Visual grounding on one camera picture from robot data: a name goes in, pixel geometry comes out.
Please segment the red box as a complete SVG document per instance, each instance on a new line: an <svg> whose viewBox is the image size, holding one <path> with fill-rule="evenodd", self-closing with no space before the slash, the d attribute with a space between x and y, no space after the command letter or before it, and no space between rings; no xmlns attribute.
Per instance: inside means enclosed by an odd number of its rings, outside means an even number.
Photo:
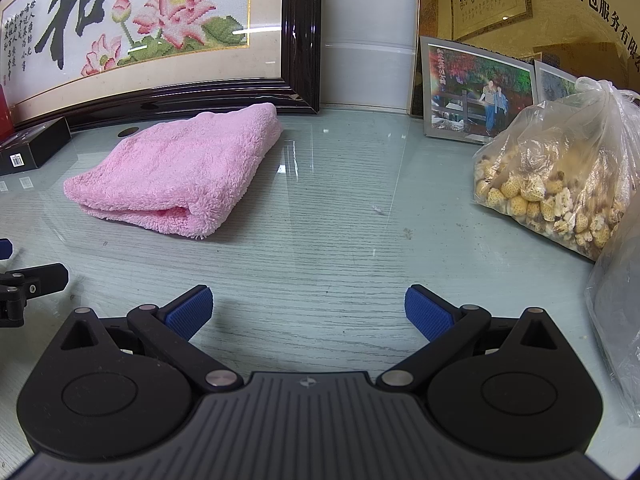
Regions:
<svg viewBox="0 0 640 480"><path fill-rule="evenodd" d="M12 122L3 87L0 86L0 143L14 135L14 125Z"/></svg>

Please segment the pink fluffy towel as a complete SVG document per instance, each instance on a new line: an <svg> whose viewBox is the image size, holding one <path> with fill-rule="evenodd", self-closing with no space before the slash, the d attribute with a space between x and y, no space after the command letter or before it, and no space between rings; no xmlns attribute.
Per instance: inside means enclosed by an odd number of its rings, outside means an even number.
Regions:
<svg viewBox="0 0 640 480"><path fill-rule="evenodd" d="M63 191L90 216L198 240L227 220L282 131L271 103L160 122Z"/></svg>

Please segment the framed lotus embroidery picture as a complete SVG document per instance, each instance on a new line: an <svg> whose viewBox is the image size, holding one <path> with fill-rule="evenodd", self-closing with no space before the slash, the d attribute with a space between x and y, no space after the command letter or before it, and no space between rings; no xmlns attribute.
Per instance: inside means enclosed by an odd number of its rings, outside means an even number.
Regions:
<svg viewBox="0 0 640 480"><path fill-rule="evenodd" d="M321 0L1 0L12 122L320 106Z"/></svg>

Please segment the bronze coin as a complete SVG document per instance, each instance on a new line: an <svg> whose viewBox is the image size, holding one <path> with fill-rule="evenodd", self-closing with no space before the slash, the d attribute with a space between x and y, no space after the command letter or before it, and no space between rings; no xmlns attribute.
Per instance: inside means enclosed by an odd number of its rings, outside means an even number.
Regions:
<svg viewBox="0 0 640 480"><path fill-rule="evenodd" d="M139 130L138 127L129 127L122 131L119 131L119 133L117 133L117 136L119 138L126 138L126 136L131 136L132 134L136 133L138 130Z"/></svg>

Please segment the translucent plastic bag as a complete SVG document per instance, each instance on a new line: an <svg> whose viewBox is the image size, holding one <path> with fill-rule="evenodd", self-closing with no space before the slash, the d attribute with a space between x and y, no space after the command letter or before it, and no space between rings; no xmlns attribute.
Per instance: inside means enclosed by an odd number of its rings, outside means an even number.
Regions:
<svg viewBox="0 0 640 480"><path fill-rule="evenodd" d="M629 421L639 423L639 203L629 206L600 253L585 291L608 374Z"/></svg>

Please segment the black product box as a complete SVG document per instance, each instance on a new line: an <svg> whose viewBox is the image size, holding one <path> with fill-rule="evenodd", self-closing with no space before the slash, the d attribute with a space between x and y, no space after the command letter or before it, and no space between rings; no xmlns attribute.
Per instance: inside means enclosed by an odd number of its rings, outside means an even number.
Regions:
<svg viewBox="0 0 640 480"><path fill-rule="evenodd" d="M70 142L65 118L52 119L15 133L1 143L0 174L17 174L41 168Z"/></svg>

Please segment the gold plaque with characters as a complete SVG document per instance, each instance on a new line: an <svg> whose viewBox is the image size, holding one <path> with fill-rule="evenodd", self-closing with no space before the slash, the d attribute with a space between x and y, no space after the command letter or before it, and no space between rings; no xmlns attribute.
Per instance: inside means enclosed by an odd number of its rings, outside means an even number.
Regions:
<svg viewBox="0 0 640 480"><path fill-rule="evenodd" d="M422 36L639 89L639 0L419 0L418 34L414 110Z"/></svg>

